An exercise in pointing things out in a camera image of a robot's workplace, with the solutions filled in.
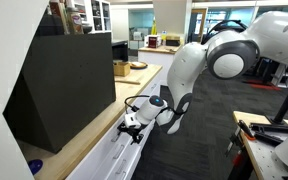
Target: door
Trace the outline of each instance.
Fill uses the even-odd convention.
[[[192,9],[191,21],[189,27],[189,41],[201,42],[203,38],[204,23],[206,19],[207,8]]]

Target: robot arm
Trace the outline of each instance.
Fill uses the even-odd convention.
[[[161,129],[167,134],[173,134],[179,129],[189,108],[194,82],[205,65],[216,78],[231,79],[249,69],[260,54],[261,57],[288,65],[288,13],[268,12],[242,33],[226,30],[204,45],[189,43],[183,46],[175,54],[167,77],[174,108],[168,107],[164,101],[163,106],[159,107],[163,109],[162,112],[148,112],[145,109],[150,101],[146,101],[141,107],[143,110],[136,112],[138,115],[135,116],[145,119],[144,114],[148,113],[151,116],[139,120],[140,124],[146,125],[150,118],[156,117]]]

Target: black box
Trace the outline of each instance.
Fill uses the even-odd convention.
[[[15,138],[57,153],[115,101],[111,34],[35,37],[4,110]]]

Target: gray carpet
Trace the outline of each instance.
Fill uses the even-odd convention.
[[[208,71],[200,75],[180,129],[166,135],[155,124],[132,179],[227,179],[237,152],[234,147],[230,157],[224,156],[228,137],[236,129],[233,111],[275,115],[288,93],[287,89],[252,88],[242,83],[245,78],[222,81]],[[167,87],[162,87],[161,97],[171,100]]]

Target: wooden counter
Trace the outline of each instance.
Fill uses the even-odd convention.
[[[142,47],[138,51],[153,52],[153,53],[164,53],[164,54],[175,54],[182,46],[159,46],[158,48]]]
[[[233,117],[235,122],[237,123],[239,120],[243,120],[245,122],[245,124],[247,126],[250,125],[250,123],[263,123],[263,124],[270,124],[270,122],[266,119],[265,116],[261,116],[261,115],[256,115],[256,114],[250,114],[250,113],[245,113],[245,112],[239,112],[239,111],[234,111],[233,112]],[[255,173],[258,177],[258,179],[260,180],[264,180],[264,179],[268,179],[267,176],[265,176],[265,172],[264,172],[264,167],[263,164],[261,164],[262,162],[265,162],[262,158],[264,158],[264,147],[261,147],[262,149],[262,153],[261,153],[261,157],[258,158],[257,154],[254,150],[254,147],[252,146],[251,143],[254,142],[250,142],[245,135],[241,135],[242,139],[243,139],[243,143],[246,147],[247,153],[251,159],[251,162],[253,164]]]
[[[140,85],[116,82],[116,101],[68,142],[58,154],[18,142],[27,161],[41,159],[44,163],[41,171],[34,178],[53,180],[67,177],[123,114],[125,98],[140,94],[161,69],[162,67],[159,65],[148,65],[144,70],[131,70],[131,73],[127,77],[119,77],[118,79],[139,81]]]

